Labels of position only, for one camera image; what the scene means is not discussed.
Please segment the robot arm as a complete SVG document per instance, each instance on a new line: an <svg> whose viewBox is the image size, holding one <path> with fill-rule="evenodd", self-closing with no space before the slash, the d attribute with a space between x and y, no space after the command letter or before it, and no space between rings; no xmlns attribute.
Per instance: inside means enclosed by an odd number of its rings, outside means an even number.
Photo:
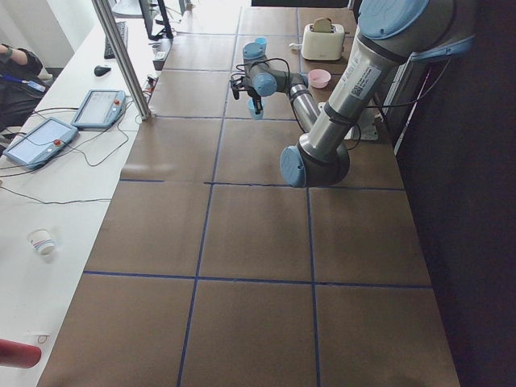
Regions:
<svg viewBox="0 0 516 387"><path fill-rule="evenodd" d="M334 185L350 160L343 144L392 68L412 61L450 60L472 47L475 1L363 1L347 67L323 108L299 73L271 69L259 44L243 48L243 76L230 81L235 98L246 92L255 114L263 97L284 93L303 134L280 157L283 180L293 187Z"/></svg>

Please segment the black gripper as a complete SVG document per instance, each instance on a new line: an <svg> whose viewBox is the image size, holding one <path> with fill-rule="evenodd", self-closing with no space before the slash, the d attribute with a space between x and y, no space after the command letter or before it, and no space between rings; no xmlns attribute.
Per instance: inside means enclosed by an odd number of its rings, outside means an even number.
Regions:
<svg viewBox="0 0 516 387"><path fill-rule="evenodd" d="M245 74L233 73L229 82L234 99L239 99L239 95L241 93L247 93L248 96L253 97L252 103L254 106L254 111L256 113L262 112L261 96L258 96L258 93L254 89L252 81L249 77L247 77Z"/></svg>

